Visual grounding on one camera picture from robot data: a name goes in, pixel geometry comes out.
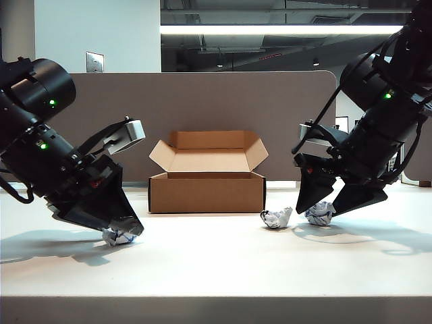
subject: cardboard box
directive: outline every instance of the cardboard box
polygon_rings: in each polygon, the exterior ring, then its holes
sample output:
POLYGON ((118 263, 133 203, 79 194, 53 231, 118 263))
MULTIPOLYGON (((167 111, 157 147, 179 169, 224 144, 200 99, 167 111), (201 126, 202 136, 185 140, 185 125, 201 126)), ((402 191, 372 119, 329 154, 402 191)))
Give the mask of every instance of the cardboard box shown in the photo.
POLYGON ((148 181, 153 213, 255 213, 265 208, 265 178, 252 170, 269 153, 250 131, 173 132, 150 158, 166 172, 148 181))

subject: ceiling light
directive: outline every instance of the ceiling light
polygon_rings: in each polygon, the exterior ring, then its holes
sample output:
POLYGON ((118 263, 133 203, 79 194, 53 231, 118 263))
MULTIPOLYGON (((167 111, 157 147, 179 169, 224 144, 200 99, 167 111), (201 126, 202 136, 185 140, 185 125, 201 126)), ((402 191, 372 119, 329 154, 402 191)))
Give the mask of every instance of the ceiling light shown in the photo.
POLYGON ((162 25, 168 35, 384 35, 402 26, 366 25, 162 25))

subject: white crumpled paper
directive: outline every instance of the white crumpled paper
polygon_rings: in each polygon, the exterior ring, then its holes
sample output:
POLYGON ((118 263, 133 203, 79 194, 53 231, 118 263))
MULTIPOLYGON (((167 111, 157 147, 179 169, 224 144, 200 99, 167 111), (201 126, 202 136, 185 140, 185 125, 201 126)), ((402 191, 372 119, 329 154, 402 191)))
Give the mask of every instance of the white crumpled paper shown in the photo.
POLYGON ((336 210, 331 202, 321 201, 304 212, 309 223, 316 226, 327 226, 330 224, 333 213, 336 210))
POLYGON ((288 221, 292 213, 291 207, 286 207, 282 211, 261 211, 261 219, 273 229, 288 227, 288 221))
POLYGON ((132 243, 135 240, 136 235, 129 233, 123 233, 119 230, 112 230, 111 228, 102 229, 102 239, 106 241, 110 246, 118 244, 132 243))

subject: light switch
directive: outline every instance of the light switch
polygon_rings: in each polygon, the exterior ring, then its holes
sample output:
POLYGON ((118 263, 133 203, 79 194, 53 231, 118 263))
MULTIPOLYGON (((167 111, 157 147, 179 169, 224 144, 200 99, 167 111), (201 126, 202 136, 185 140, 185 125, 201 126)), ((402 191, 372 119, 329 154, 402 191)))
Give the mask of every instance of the light switch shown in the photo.
POLYGON ((86 52, 87 72, 101 73, 103 72, 103 54, 86 52))

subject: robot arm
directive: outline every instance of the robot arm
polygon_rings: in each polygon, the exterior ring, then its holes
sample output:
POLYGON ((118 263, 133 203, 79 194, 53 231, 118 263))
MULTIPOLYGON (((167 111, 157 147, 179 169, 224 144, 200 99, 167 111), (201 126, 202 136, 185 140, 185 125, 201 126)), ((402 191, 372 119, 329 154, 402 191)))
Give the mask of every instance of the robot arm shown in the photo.
POLYGON ((122 167, 103 150, 120 152, 144 138, 139 121, 126 118, 74 148, 45 122, 76 96, 71 76, 48 59, 0 63, 0 159, 27 186, 21 197, 3 178, 0 186, 22 203, 44 197, 54 218, 95 230, 140 235, 143 226, 122 190, 122 167), (89 153, 100 141, 103 149, 89 153))
POLYGON ((302 175, 298 213, 330 194, 337 177, 345 186, 333 202, 333 215, 387 199, 384 187, 395 182, 406 167, 419 142, 423 123, 432 116, 431 20, 432 2, 419 1, 401 31, 347 65, 339 90, 364 111, 351 133, 319 125, 323 113, 315 122, 302 126, 303 135, 293 154, 306 141, 325 141, 331 157, 304 153, 294 157, 302 175), (394 54, 388 62, 385 56, 393 44, 394 54), (381 49, 380 54, 373 54, 377 49, 381 49), (414 131, 416 140, 404 161, 388 170, 389 160, 414 131))

